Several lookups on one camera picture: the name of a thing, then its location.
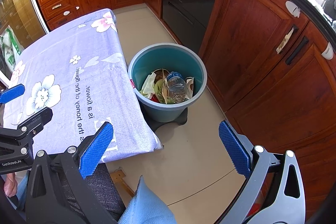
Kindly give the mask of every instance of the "trash can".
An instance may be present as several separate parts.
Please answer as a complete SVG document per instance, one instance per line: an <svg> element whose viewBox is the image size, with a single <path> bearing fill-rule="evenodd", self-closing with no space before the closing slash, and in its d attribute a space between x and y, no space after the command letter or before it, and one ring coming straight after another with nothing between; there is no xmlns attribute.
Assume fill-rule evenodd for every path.
<svg viewBox="0 0 336 224"><path fill-rule="evenodd" d="M153 102L139 92L147 76L157 69L177 71L183 78L194 77L194 96L178 104ZM188 48L174 43L159 43L138 52L128 67L128 76L133 80L134 92L148 115L158 122L171 122L191 106L203 93L207 84L207 72L202 60Z"/></svg>

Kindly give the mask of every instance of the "white flower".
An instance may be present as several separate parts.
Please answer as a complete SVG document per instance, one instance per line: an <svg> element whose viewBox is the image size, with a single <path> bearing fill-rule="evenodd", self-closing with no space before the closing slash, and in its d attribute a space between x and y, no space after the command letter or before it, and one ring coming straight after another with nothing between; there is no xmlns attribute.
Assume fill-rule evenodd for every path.
<svg viewBox="0 0 336 224"><path fill-rule="evenodd" d="M81 57L78 56L77 54L75 56L73 56L71 59L70 59L70 62L69 63L73 63L74 65L76 65L78 63L78 60L80 60Z"/></svg>
<svg viewBox="0 0 336 224"><path fill-rule="evenodd" d="M97 32L105 32L110 27L117 32L117 28L114 24L111 12L107 12L103 15L103 18L96 20L91 24L92 28L97 27Z"/></svg>
<svg viewBox="0 0 336 224"><path fill-rule="evenodd" d="M26 114L32 115L44 107L53 107L61 100L61 88L53 85L54 75L49 75L41 82L36 83L31 90L31 97L26 104Z"/></svg>
<svg viewBox="0 0 336 224"><path fill-rule="evenodd" d="M17 82L19 81L19 76L22 75L23 71L25 70L25 67L26 64L23 65L22 60L18 64L16 64L14 71L12 73L12 77L10 79L9 88L17 85Z"/></svg>

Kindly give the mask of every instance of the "oven handle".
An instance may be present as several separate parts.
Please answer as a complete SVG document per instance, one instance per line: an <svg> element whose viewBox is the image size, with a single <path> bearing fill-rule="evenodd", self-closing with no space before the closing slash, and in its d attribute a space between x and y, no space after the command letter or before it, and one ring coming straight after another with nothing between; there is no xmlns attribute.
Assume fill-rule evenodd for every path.
<svg viewBox="0 0 336 224"><path fill-rule="evenodd" d="M177 12L183 16L185 18L185 20L187 20L191 25L194 25L194 23L185 15L183 14L179 8L177 8L173 3L171 3L170 1L168 1L168 5L172 6L175 10L177 10Z"/></svg>

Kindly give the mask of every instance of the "light blue cloth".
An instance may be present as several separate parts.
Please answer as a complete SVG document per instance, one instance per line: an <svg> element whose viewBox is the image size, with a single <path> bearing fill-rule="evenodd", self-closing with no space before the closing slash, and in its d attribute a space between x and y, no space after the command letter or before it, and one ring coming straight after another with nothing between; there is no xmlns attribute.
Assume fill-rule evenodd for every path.
<svg viewBox="0 0 336 224"><path fill-rule="evenodd" d="M174 214L140 177L135 196L131 199L119 224L177 224Z"/></svg>

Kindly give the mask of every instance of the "red label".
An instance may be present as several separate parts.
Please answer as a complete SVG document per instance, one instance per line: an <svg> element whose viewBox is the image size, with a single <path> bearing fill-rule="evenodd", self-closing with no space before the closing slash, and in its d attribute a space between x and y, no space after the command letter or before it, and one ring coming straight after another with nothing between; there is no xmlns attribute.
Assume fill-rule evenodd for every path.
<svg viewBox="0 0 336 224"><path fill-rule="evenodd" d="M132 80L132 79L130 79L130 81L131 81L132 88L134 88L134 89L135 89L135 85L134 85L134 82L133 82L133 80Z"/></svg>

